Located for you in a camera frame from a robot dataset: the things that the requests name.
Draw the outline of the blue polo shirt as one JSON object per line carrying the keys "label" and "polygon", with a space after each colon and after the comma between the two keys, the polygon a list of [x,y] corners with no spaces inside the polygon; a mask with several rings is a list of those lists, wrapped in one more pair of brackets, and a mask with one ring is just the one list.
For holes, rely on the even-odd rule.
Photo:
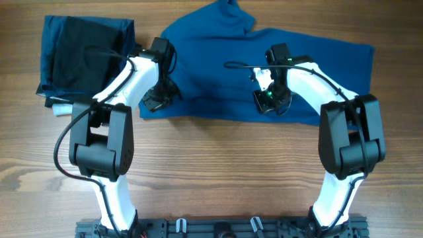
{"label": "blue polo shirt", "polygon": [[309,56],[318,70],[348,90],[369,93],[374,49],[276,28],[254,29],[255,19],[236,1],[216,1],[187,14],[161,33],[176,50],[171,80],[180,93],[166,108],[150,112],[145,120],[197,116],[242,122],[317,125],[319,115],[303,98],[293,96],[280,113],[259,113],[253,93],[255,66],[267,66],[266,52],[286,44],[290,56]]}

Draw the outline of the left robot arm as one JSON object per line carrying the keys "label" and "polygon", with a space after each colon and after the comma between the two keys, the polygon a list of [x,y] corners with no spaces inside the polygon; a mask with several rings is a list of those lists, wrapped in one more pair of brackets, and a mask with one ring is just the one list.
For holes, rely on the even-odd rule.
{"label": "left robot arm", "polygon": [[78,167],[79,180],[93,184],[101,210],[94,227],[98,237],[139,237],[137,210],[128,189],[134,158],[132,112],[143,104],[149,112],[170,106],[180,92],[170,75],[177,52],[165,38],[149,49],[135,49],[126,66],[103,91],[87,102],[73,104],[69,161]]}

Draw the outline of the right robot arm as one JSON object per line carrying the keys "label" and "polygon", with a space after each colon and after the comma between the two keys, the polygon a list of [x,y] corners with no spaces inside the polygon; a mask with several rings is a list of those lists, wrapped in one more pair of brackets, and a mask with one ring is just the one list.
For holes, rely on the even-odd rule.
{"label": "right robot arm", "polygon": [[281,116],[298,95],[320,117],[318,151],[325,177],[311,206],[307,234],[341,233],[359,185],[385,158],[379,101],[344,88],[309,56],[293,57],[285,43],[271,46],[265,57],[265,66],[251,68],[259,85],[253,93],[259,113]]}

